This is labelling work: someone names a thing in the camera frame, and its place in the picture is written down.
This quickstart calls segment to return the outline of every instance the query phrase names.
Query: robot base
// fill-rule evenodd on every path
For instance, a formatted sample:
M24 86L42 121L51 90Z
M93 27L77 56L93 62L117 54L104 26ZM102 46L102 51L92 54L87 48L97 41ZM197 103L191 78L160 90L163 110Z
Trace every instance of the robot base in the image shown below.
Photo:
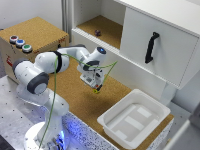
M40 122L38 124L35 124L32 126L25 135L24 138L24 150L39 150L39 141L37 140L37 134L44 125L44 122ZM69 138L69 133L65 132L65 144L66 149L69 145L70 138ZM40 150L55 150L55 148L49 148L49 146L41 146Z

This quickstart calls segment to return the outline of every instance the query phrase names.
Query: cardboard box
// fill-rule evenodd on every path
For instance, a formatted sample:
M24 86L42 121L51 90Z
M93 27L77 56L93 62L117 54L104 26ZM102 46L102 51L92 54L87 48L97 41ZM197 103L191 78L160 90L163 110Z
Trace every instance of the cardboard box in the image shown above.
M26 54L22 52L22 49L16 48L16 45L10 44L12 35L25 40L26 44L32 46L33 51ZM39 53L55 51L58 47L66 46L69 46L69 35L40 17L0 31L0 50L5 72L15 82L18 81L12 71L12 65L17 59L27 58L34 62Z

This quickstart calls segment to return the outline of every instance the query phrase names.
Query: white wall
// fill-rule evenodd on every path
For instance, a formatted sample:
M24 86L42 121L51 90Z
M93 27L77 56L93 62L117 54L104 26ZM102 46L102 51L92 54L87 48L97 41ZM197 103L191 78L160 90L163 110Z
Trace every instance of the white wall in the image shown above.
M0 0L0 29L36 16L62 29L61 0Z
M195 109L200 102L200 71L185 87L183 87L183 89L177 91L173 102L189 112Z

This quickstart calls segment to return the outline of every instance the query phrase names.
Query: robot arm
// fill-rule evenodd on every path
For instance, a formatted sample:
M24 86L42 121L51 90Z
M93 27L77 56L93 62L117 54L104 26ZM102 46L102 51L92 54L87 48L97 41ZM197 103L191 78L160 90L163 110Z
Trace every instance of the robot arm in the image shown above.
M58 57L57 73L63 72L68 68L69 57L65 54L83 62L78 62L79 65L77 67L78 71L82 73L80 78L90 87L100 90L104 80L104 73L102 69L94 67L99 67L105 60L106 51L101 47L97 47L91 54L84 45L60 48L55 52L45 52L37 55L34 64L27 59L19 59L13 64L13 72L30 93L41 94L47 88L48 74L53 73L55 70L56 57Z

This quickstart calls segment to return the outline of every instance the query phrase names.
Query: green wire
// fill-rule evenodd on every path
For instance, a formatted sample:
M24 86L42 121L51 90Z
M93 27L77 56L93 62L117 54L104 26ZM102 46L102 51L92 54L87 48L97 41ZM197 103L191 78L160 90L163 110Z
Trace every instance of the green wire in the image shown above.
M78 62L80 62L80 63L82 63L82 64L84 64L84 65L86 65L86 66L88 66L88 67L92 67L92 68L107 68L107 67L112 66L112 67L110 68L110 70L108 71L106 77L104 78L103 83L106 81L106 79L107 79L108 75L110 74L111 70L113 69L113 67L117 64L117 61L116 61L116 62L114 62L113 64L110 64L110 65L108 65L108 66L94 67L94 66L90 66L90 65L88 65L88 64L85 64L84 62L82 62L82 61L76 59L75 57L73 57L73 56L71 56L71 55L69 55L69 54L62 54L62 55L67 55L67 56L69 56L69 57L72 57L72 58L75 59L76 61L78 61ZM42 140L41 140L41 142L40 142L39 149L40 149L41 146L42 146L42 142L43 142L43 140L44 140L44 137L45 137L45 135L46 135L47 129L48 129L48 127L49 127L49 124L50 124L50 121L51 121L52 112L53 112L53 106L54 106L55 96L56 96L56 67L57 67L57 60L58 60L58 57L56 57L55 63L54 63L54 96L53 96L53 103L52 103L52 106L51 106L49 121L48 121L48 123L47 123L47 127L46 127L46 129L45 129L45 132L44 132L44 135L43 135L43 137L42 137Z

